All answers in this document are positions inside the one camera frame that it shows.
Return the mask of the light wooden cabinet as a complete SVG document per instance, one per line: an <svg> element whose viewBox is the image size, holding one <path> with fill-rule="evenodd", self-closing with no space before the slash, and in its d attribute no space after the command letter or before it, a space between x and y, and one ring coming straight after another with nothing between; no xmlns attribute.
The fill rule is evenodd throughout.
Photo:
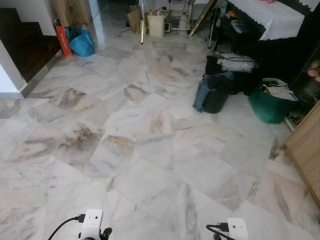
<svg viewBox="0 0 320 240"><path fill-rule="evenodd" d="M295 128L283 150L320 206L320 103Z"/></svg>

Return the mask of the green bag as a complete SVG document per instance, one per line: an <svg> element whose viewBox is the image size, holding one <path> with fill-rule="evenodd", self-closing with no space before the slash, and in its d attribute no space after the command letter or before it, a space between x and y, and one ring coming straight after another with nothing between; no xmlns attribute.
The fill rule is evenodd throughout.
<svg viewBox="0 0 320 240"><path fill-rule="evenodd" d="M261 121L266 124L280 124L300 100L292 101L271 96L261 90L261 81L249 95L250 106Z"/></svg>

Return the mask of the black storage box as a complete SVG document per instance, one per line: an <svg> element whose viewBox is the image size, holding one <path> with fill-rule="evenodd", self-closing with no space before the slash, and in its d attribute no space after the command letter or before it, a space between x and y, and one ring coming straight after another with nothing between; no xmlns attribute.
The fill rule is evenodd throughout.
<svg viewBox="0 0 320 240"><path fill-rule="evenodd" d="M207 55L206 65L205 65L205 75L206 74L218 74L227 73L227 71L222 71L222 68L217 64L217 55ZM252 73L242 72L242 71L231 71L234 75L233 89L231 90L231 95L237 95L243 93L249 96L253 89L258 85L259 78L256 70Z"/></svg>

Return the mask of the white papers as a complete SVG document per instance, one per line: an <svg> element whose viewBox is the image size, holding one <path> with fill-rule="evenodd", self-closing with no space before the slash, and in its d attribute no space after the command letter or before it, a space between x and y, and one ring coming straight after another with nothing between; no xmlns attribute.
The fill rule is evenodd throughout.
<svg viewBox="0 0 320 240"><path fill-rule="evenodd" d="M263 78L261 84L260 89L270 96L289 101L299 101L299 98L295 96L294 91L290 89L288 84L283 80L279 80L279 78Z"/></svg>

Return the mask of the white folded cloth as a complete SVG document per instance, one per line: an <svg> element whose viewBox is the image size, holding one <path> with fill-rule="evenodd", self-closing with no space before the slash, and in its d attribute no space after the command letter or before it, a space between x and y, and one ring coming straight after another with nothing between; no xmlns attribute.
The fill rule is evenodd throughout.
<svg viewBox="0 0 320 240"><path fill-rule="evenodd" d="M217 56L217 64L224 72L253 73L258 68L258 62L247 55L226 53Z"/></svg>

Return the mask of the pink plush toy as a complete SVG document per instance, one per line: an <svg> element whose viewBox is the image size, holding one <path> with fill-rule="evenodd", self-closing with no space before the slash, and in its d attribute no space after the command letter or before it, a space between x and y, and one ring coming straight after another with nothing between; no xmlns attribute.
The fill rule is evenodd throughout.
<svg viewBox="0 0 320 240"><path fill-rule="evenodd" d="M320 83L320 60L310 62L305 71L306 75L316 83Z"/></svg>

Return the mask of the orange bag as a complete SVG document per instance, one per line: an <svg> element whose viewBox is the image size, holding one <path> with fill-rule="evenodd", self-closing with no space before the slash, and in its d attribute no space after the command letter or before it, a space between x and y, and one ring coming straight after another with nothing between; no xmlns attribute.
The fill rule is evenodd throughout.
<svg viewBox="0 0 320 240"><path fill-rule="evenodd" d="M62 49L62 53L66 57L70 57L71 55L73 55L73 51L71 50L71 47L70 47L70 39L69 39L67 27L55 25L54 28Z"/></svg>

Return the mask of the dark wooden stairs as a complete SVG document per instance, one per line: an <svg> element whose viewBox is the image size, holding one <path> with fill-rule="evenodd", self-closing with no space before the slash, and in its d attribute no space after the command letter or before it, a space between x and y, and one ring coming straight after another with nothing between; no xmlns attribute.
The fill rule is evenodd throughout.
<svg viewBox="0 0 320 240"><path fill-rule="evenodd" d="M26 83L61 50L56 36L42 34L38 22L22 22L14 7L0 7L0 41Z"/></svg>

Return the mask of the metal pole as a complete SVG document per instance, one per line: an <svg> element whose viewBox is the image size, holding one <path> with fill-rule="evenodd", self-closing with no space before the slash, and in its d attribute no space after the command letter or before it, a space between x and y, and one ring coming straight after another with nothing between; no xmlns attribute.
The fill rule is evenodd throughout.
<svg viewBox="0 0 320 240"><path fill-rule="evenodd" d="M145 12L145 0L138 0L138 7L140 8L141 14L141 22L140 22L140 30L141 30L141 39L140 45L144 44L144 39L146 36L146 12Z"/></svg>

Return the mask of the cream paper bag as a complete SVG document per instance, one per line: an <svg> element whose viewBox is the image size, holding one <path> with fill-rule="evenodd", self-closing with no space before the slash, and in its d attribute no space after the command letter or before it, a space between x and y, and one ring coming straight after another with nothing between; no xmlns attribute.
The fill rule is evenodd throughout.
<svg viewBox="0 0 320 240"><path fill-rule="evenodd" d="M164 37L165 17L164 14L149 14L146 16L148 36L154 38Z"/></svg>

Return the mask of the small brown paper bag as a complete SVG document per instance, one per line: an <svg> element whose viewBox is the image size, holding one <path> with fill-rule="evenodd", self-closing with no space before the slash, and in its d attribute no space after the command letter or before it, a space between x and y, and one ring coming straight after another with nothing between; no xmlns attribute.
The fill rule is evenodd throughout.
<svg viewBox="0 0 320 240"><path fill-rule="evenodd" d="M139 6L129 6L126 11L126 18L128 20L131 32L133 34L140 34L142 29L142 12Z"/></svg>

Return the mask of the white plastic jug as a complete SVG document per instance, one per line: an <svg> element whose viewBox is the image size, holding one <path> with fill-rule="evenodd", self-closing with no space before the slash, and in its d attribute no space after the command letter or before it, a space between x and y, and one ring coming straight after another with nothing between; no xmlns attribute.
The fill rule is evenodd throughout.
<svg viewBox="0 0 320 240"><path fill-rule="evenodd" d="M179 30L189 30L190 18L187 13L182 13L178 19L178 29Z"/></svg>

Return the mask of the wooden board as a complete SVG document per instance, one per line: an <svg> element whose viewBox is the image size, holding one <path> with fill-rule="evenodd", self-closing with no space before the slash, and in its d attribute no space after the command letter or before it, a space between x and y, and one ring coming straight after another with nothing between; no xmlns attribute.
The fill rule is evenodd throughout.
<svg viewBox="0 0 320 240"><path fill-rule="evenodd" d="M208 0L205 7L202 9L201 13L199 14L199 17L194 22L194 25L190 28L189 36L193 36L196 30L198 30L199 25L203 22L203 20L206 18L208 12L212 7L214 7L217 4L218 0Z"/></svg>

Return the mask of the white lace tablecloth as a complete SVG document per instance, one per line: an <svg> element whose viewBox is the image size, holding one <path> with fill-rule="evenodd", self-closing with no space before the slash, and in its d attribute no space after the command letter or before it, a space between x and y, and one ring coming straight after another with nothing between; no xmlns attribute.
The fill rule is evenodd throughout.
<svg viewBox="0 0 320 240"><path fill-rule="evenodd" d="M265 28L261 41L295 38L320 0L227 0Z"/></svg>

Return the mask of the large brown paper bag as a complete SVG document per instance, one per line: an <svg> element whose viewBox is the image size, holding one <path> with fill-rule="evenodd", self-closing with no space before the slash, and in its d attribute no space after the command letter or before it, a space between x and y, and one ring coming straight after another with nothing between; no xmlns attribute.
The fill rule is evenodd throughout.
<svg viewBox="0 0 320 240"><path fill-rule="evenodd" d="M93 24L89 0L49 0L61 26L80 28Z"/></svg>

